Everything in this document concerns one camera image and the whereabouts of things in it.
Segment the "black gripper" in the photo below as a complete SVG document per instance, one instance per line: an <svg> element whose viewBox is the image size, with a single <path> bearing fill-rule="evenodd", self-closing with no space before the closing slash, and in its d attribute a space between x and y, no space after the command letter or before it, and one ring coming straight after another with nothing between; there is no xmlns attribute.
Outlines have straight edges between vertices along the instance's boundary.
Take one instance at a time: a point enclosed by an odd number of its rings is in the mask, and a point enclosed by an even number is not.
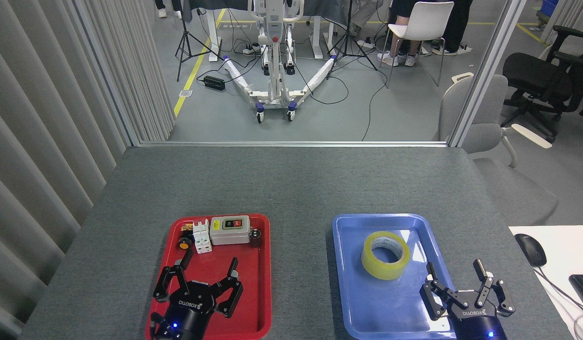
<svg viewBox="0 0 583 340"><path fill-rule="evenodd" d="M506 340L507 336L497 314L503 317L514 314L515 306L509 290L503 280L494 280L493 273L484 269L480 259L473 261L473 267L481 281L481 287L475 307L464 309L463 299L440 282L433 263L428 262L428 275L420 289L426 311L432 321L443 318L448 311L458 340ZM485 303L491 289L497 297L497 307L492 303Z"/></svg>
<svg viewBox="0 0 583 340"><path fill-rule="evenodd" d="M186 249L181 260L162 268L153 297L158 303L167 301L169 307L163 315L153 312L154 340L202 340L214 311L231 318L237 307L243 293L237 257L233 257L227 276L210 286L195 280L188 282L184 277L192 255L192 249ZM180 288L170 294L168 289L174 276ZM218 303L216 299L229 289L232 292L228 299Z"/></svg>

